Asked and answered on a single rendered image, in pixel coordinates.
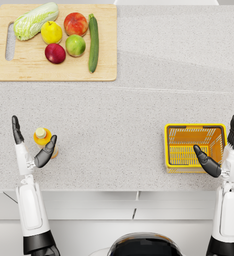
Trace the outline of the napa cabbage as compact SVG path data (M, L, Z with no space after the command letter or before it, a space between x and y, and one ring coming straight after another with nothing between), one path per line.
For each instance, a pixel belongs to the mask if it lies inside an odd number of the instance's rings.
M40 5L29 12L19 16L13 24L16 38L27 41L36 36L43 24L47 21L55 21L59 14L58 5L54 2Z

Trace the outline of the yellow slatted basket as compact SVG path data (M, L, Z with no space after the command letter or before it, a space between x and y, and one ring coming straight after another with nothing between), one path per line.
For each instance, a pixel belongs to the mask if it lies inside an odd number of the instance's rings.
M168 173L204 173L193 146L218 164L227 144L223 124L167 124L164 128L165 164Z

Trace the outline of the red peach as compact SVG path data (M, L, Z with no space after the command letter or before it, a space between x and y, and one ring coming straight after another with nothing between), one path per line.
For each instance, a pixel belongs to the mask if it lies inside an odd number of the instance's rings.
M70 13L64 19L64 29L67 35L84 36L88 30L87 19L79 12Z

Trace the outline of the dark red plum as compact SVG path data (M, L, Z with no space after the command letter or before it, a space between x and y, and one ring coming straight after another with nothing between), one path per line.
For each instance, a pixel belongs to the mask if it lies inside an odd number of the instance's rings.
M60 64L65 60L66 52L61 45L52 43L45 48L45 57L53 64Z

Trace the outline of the green cucumber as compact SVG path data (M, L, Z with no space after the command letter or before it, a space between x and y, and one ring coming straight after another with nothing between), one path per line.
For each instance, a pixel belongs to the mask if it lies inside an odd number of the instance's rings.
M98 22L93 14L89 15L89 31L90 31L90 54L88 68L91 73L94 73L99 57L99 30Z

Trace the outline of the dark round robot body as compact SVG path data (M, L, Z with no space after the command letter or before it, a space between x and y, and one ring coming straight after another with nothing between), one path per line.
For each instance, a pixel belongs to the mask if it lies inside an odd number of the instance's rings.
M170 238L152 232L123 235L110 247L107 256L184 256Z

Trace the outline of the yellow lemon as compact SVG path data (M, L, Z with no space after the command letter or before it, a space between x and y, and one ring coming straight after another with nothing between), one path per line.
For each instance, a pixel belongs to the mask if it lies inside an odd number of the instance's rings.
M59 43L62 35L62 28L55 21L47 21L41 28L41 36L46 44Z

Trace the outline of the lemon tea bottle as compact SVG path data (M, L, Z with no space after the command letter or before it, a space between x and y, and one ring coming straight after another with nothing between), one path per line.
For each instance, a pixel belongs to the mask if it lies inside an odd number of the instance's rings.
M33 135L34 141L40 149L44 149L45 147L53 149L51 158L54 159L58 155L58 147L52 146L51 137L51 132L44 127L37 128Z

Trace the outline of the green apple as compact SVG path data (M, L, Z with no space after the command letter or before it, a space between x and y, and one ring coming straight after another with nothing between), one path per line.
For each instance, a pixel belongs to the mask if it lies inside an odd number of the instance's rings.
M81 56L86 49L85 40L79 35L70 35L65 41L65 46L68 54L73 57Z

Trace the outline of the wooden cutting board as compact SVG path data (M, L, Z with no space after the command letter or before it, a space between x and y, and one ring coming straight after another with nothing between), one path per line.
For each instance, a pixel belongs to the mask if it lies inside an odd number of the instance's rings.
M37 35L15 41L13 59L6 59L8 28L34 4L4 4L0 7L0 81L113 81L117 77L117 7L113 4L61 4L57 23L74 11L94 15L99 28L99 60L95 72L88 69L89 54L67 56L61 64L50 63L46 44Z

